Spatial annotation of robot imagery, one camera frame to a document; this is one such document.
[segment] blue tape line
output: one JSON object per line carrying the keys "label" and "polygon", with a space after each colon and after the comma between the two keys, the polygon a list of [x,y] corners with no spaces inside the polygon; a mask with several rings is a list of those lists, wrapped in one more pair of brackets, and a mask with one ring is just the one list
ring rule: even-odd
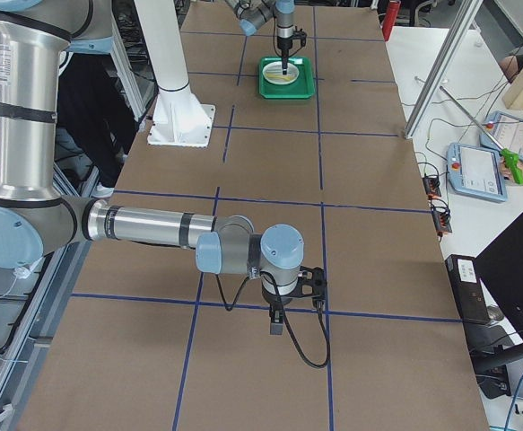
{"label": "blue tape line", "polygon": [[364,207],[361,205],[343,205],[343,204],[324,204],[327,208],[353,208],[362,209],[365,211],[390,211],[397,213],[416,213],[416,214],[430,214],[430,209],[410,209],[410,208],[385,208],[385,207]]}
{"label": "blue tape line", "polygon": [[143,195],[143,196],[156,196],[163,198],[194,198],[194,199],[206,199],[206,200],[220,200],[227,202],[249,202],[256,204],[276,204],[276,205],[294,205],[300,207],[321,207],[325,208],[351,208],[361,209],[364,211],[388,211],[397,213],[416,213],[416,214],[430,214],[429,209],[412,209],[412,208],[389,208],[389,207],[366,207],[363,205],[349,205],[349,204],[325,204],[315,202],[295,202],[289,200],[272,200],[272,199],[253,199],[253,198],[230,198],[230,197],[213,197],[213,196],[199,196],[199,195],[182,195],[176,193],[159,193],[153,191],[133,191],[133,190],[115,190],[114,193],[124,195]]}
{"label": "blue tape line", "polygon": [[[180,33],[187,33],[187,34],[206,34],[211,36],[243,36],[242,33],[229,33],[229,32],[223,32],[223,31],[180,31]],[[250,36],[250,38],[272,38],[273,36],[270,34],[254,34],[253,36]],[[307,36],[307,39],[314,39],[314,40],[355,40],[359,42],[384,42],[383,39],[366,39],[366,38],[337,38],[337,37],[317,37],[317,36]]]}
{"label": "blue tape line", "polygon": [[191,199],[207,199],[214,200],[213,196],[201,195],[183,195],[179,193],[160,193],[158,191],[136,191],[136,190],[114,190],[114,193],[122,195],[142,195],[142,196],[161,196],[164,198],[191,198]]}
{"label": "blue tape line", "polygon": [[[225,126],[214,126],[214,128],[227,128]],[[347,135],[347,136],[380,136],[380,137],[398,137],[396,133],[368,133],[368,132],[326,132],[321,130],[296,130],[289,128],[248,128],[244,126],[233,126],[235,130],[256,130],[261,132],[285,132],[285,133],[310,133],[312,135]]]}
{"label": "blue tape line", "polygon": [[[313,9],[313,31],[317,36],[317,20],[315,17],[315,9]],[[321,108],[318,99],[318,53],[317,53],[317,39],[313,44],[315,46],[315,99],[317,101],[317,140],[318,140],[318,185],[323,190],[323,152],[321,146]]]}
{"label": "blue tape line", "polygon": [[379,314],[375,312],[328,312],[332,316],[344,317],[367,317],[371,319],[387,319],[392,321],[431,321],[435,323],[462,323],[460,319],[446,317],[423,317],[423,316],[404,316],[400,314]]}
{"label": "blue tape line", "polygon": [[219,203],[219,192],[221,190],[221,187],[217,186],[217,190],[215,191],[215,201],[214,201],[214,210],[213,210],[213,216],[217,216],[217,204]]}
{"label": "blue tape line", "polygon": [[183,390],[185,389],[187,379],[187,368],[189,367],[189,356],[191,355],[191,347],[193,345],[193,337],[196,332],[197,313],[199,312],[199,298],[201,297],[201,289],[204,285],[204,275],[201,274],[199,278],[199,287],[197,288],[196,304],[193,309],[193,316],[191,318],[191,329],[189,330],[189,339],[187,340],[186,357],[183,360],[183,371],[181,372],[181,380],[179,382],[178,401],[175,406],[175,415],[173,417],[172,431],[177,431],[179,422],[179,413],[181,411],[181,402],[183,401]]}
{"label": "blue tape line", "polygon": [[231,105],[231,116],[229,117],[229,126],[227,127],[227,136],[225,137],[225,149],[223,150],[223,162],[227,160],[227,151],[229,150],[229,139],[231,136],[231,127],[233,125],[233,114],[235,114],[235,105]]}
{"label": "blue tape line", "polygon": [[380,136],[380,137],[398,137],[396,133],[367,133],[367,132],[324,132],[323,135],[346,135],[346,136]]}
{"label": "blue tape line", "polygon": [[[325,271],[325,278],[327,279],[327,229],[325,223],[325,205],[321,202],[321,248],[323,251],[323,270]],[[325,325],[329,340],[331,339],[331,320],[329,319],[329,296],[325,301]],[[333,399],[333,357],[330,358],[327,365],[327,396],[329,404],[329,431],[335,430],[335,406]]]}
{"label": "blue tape line", "polygon": [[[74,292],[71,295],[73,298],[90,298],[90,299],[107,299],[111,301],[131,301],[137,303],[171,303],[174,305],[203,305],[205,307],[223,308],[222,303],[215,303],[209,301],[189,301],[184,299],[171,299],[171,298],[155,298],[155,297],[143,297],[143,296],[129,296],[129,295],[105,295],[105,294],[88,294]],[[269,307],[264,305],[255,305],[252,303],[238,303],[235,308],[242,308],[246,310],[261,310],[268,311]],[[287,312],[301,312],[315,314],[315,310],[309,308],[287,308]],[[342,317],[365,317],[371,319],[387,319],[392,321],[432,321],[440,323],[462,323],[460,319],[451,319],[445,317],[424,317],[424,316],[405,316],[400,314],[381,314],[376,312],[341,312],[341,311],[330,311],[328,306],[325,311],[326,315],[331,316],[342,316]]]}
{"label": "blue tape line", "polygon": [[[213,303],[213,302],[200,302],[199,305],[203,305],[205,307],[215,307],[215,308],[224,308],[224,305],[222,303]],[[261,311],[269,311],[269,307],[265,307],[264,305],[254,305],[250,303],[237,303],[235,304],[234,308],[240,308],[244,310],[261,310]]]}
{"label": "blue tape line", "polygon": [[262,132],[292,132],[292,133],[311,133],[316,134],[318,133],[316,130],[295,130],[295,129],[287,129],[287,128],[248,128],[244,126],[233,126],[236,130],[257,130]]}
{"label": "blue tape line", "polygon": [[243,58],[245,57],[245,49],[247,48],[247,39],[248,37],[245,37],[245,40],[243,41],[243,50],[241,51],[241,59],[240,59],[240,70],[237,74],[237,86],[240,86],[241,81],[241,71],[243,70]]}
{"label": "blue tape line", "polygon": [[226,198],[220,197],[219,200],[228,202],[250,202],[254,204],[277,204],[277,205],[296,205],[300,207],[319,207],[319,204],[312,204],[310,202],[294,202],[287,200],[267,200],[267,199],[250,199],[250,198]]}
{"label": "blue tape line", "polygon": [[395,81],[380,81],[375,79],[352,79],[352,83],[375,83],[375,84],[396,84]]}
{"label": "blue tape line", "polygon": [[138,303],[174,303],[180,305],[195,305],[195,301],[183,299],[169,299],[169,298],[153,298],[143,296],[127,296],[127,295],[105,295],[105,294],[88,294],[88,293],[72,293],[74,298],[93,298],[93,299],[111,299],[115,301],[134,301]]}

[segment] red bottle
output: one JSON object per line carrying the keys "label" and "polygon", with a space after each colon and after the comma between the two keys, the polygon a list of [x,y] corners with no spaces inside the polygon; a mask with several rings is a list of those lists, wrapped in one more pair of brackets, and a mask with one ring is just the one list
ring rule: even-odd
{"label": "red bottle", "polygon": [[390,0],[388,2],[387,6],[387,14],[385,15],[385,19],[383,20],[383,36],[385,37],[385,41],[390,38],[390,32],[393,31],[393,27],[395,25],[395,21],[397,20],[398,10],[401,7],[400,0]]}

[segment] cardboard surface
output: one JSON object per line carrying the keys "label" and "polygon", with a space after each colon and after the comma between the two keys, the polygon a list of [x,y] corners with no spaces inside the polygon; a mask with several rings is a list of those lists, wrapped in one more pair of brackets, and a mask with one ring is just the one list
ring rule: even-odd
{"label": "cardboard surface", "polygon": [[332,316],[331,333],[335,429],[488,429],[461,324]]}
{"label": "cardboard surface", "polygon": [[314,134],[232,130],[223,171],[227,197],[320,201]]}
{"label": "cardboard surface", "polygon": [[[286,335],[269,335],[259,280],[227,313],[187,251],[95,244],[21,431],[486,428],[412,147],[397,137],[397,88],[351,81],[392,79],[377,15],[295,17],[316,47],[302,55],[317,51],[318,94],[267,101],[253,65],[272,55],[270,25],[246,40],[222,2],[191,5],[183,41],[193,91],[218,105],[211,143],[157,147],[139,134],[111,202],[297,227],[303,264],[328,273],[331,366],[311,369]],[[349,73],[334,67],[343,58]],[[228,299],[241,279],[222,277]],[[309,308],[295,301],[288,315],[318,361]]]}
{"label": "cardboard surface", "polygon": [[72,298],[18,431],[171,427],[193,311]]}
{"label": "cardboard surface", "polygon": [[360,40],[319,40],[318,77],[336,81],[395,81],[385,43]]}
{"label": "cardboard surface", "polygon": [[324,135],[321,147],[326,203],[428,209],[411,141]]}
{"label": "cardboard surface", "polygon": [[233,126],[318,131],[316,97],[296,101],[264,99],[259,95],[257,79],[250,76],[241,77]]}
{"label": "cardboard surface", "polygon": [[[299,342],[324,357],[314,314],[290,313]],[[266,311],[200,307],[179,430],[328,428],[327,370],[308,368]]]}
{"label": "cardboard surface", "polygon": [[326,208],[329,307],[458,319],[431,215]]}
{"label": "cardboard surface", "polygon": [[400,136],[405,130],[396,84],[325,80],[318,90],[324,132]]}
{"label": "cardboard surface", "polygon": [[370,8],[316,7],[315,22],[318,38],[383,40],[377,11]]}
{"label": "cardboard surface", "polygon": [[214,196],[227,137],[214,129],[207,148],[148,145],[149,126],[139,133],[117,189]]}

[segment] white table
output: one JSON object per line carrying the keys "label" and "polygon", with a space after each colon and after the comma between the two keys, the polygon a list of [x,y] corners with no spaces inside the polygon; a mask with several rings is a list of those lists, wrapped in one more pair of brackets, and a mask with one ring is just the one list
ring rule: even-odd
{"label": "white table", "polygon": [[[446,29],[421,29],[396,27],[393,29],[391,39],[387,44],[388,54],[393,66],[393,71],[399,87],[403,109],[408,117],[413,104],[423,84],[415,80],[418,76],[426,79],[432,63],[436,58],[440,46],[447,34]],[[502,72],[497,66],[490,50],[477,31],[470,31],[454,58],[446,74],[447,89],[458,99],[464,97],[478,97],[492,90],[502,79]],[[486,96],[478,100],[464,100],[461,103],[478,119],[484,120],[484,115],[490,107],[498,92],[492,94],[482,110]],[[442,101],[446,96],[439,92],[434,101]],[[492,106],[492,111],[503,110],[523,118],[523,111],[506,110],[501,97]],[[457,125],[466,125],[470,121],[450,101],[442,104],[432,104],[427,110],[425,118],[416,134],[413,136],[415,151],[426,154],[427,161],[434,164],[443,173],[446,171],[445,163],[437,155],[430,153],[425,148],[427,132],[433,119],[445,119]],[[466,128],[454,128],[441,121],[434,121],[431,128],[429,147],[438,154],[445,155],[451,142],[458,142]],[[478,145],[478,131],[471,127],[460,140],[463,144]],[[417,154],[419,162],[424,161],[422,154]],[[419,165],[421,172],[424,166]],[[505,203],[492,203],[478,198],[469,198],[456,194],[451,187],[449,190],[449,207],[451,209],[451,226],[453,234],[445,235],[441,243],[443,258],[452,253],[476,256],[484,249],[506,226],[508,226],[523,211],[523,186],[508,184],[509,199]],[[490,295],[487,301],[493,303]],[[504,321],[502,325],[507,332],[514,329]],[[521,342],[518,336],[511,337],[515,343]],[[487,400],[483,396],[484,407],[491,426],[503,427],[506,414],[510,405],[508,397],[497,400]],[[513,415],[510,427],[523,430],[523,416]]]}

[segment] silver cylinder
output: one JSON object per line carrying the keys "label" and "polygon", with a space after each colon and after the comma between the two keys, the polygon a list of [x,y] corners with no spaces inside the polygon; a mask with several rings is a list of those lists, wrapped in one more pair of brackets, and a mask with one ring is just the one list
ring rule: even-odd
{"label": "silver cylinder", "polygon": [[93,240],[111,238],[194,248],[202,233],[213,230],[215,217],[132,207],[112,207],[103,200],[90,212],[88,234]]}
{"label": "silver cylinder", "polygon": [[[275,283],[277,284],[277,288],[281,295],[289,294],[295,286],[297,286],[299,269],[300,267],[293,269],[278,268],[268,262],[265,258],[261,259],[261,270],[268,272],[275,278]],[[262,275],[261,280],[263,288],[270,294],[275,295],[275,287],[273,286],[272,280],[266,275]]]}
{"label": "silver cylinder", "polygon": [[[0,21],[0,103],[56,112],[59,52],[67,40]],[[53,122],[0,117],[0,198],[59,198],[52,186]]]}

